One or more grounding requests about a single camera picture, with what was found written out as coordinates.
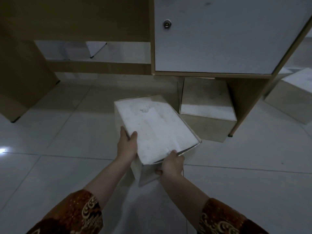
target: wooden frame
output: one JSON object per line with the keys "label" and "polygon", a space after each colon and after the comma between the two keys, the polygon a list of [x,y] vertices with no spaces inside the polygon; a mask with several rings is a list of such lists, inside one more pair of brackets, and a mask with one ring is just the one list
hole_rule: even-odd
{"label": "wooden frame", "polygon": [[[58,82],[53,74],[56,71],[168,75],[155,71],[151,0],[3,0],[0,13],[0,56],[5,62],[0,76],[0,113],[10,121],[25,113]],[[312,18],[272,74],[175,75],[226,79],[237,117],[229,134],[232,136],[311,27]],[[151,42],[152,63],[46,61],[33,40],[146,41]]]}

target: lock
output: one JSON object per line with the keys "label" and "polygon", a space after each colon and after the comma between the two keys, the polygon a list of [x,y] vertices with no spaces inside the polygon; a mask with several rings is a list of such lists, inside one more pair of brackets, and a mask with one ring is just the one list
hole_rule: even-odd
{"label": "lock", "polygon": [[169,29],[171,27],[171,21],[170,20],[165,20],[164,23],[163,23],[163,27],[165,29]]}

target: white cabinet door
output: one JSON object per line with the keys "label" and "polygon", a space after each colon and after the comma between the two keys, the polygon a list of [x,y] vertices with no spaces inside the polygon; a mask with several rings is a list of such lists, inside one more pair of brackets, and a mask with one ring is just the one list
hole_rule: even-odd
{"label": "white cabinet door", "polygon": [[271,74],[311,15],[312,0],[154,0],[155,70]]}

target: sleeve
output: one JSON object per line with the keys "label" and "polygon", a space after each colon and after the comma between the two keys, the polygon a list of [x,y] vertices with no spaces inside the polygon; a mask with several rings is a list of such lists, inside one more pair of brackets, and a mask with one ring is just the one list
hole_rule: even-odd
{"label": "sleeve", "polygon": [[198,233],[267,234],[244,215],[213,198],[202,210]]}
{"label": "sleeve", "polygon": [[102,227],[98,201],[92,193],[80,190],[58,203],[27,234],[96,234]]}

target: black foot cap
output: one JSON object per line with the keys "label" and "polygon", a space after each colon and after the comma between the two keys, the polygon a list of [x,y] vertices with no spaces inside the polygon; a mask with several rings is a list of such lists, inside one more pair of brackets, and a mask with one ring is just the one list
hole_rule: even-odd
{"label": "black foot cap", "polygon": [[11,123],[15,123],[19,118],[21,117],[16,118],[14,121],[11,121]]}

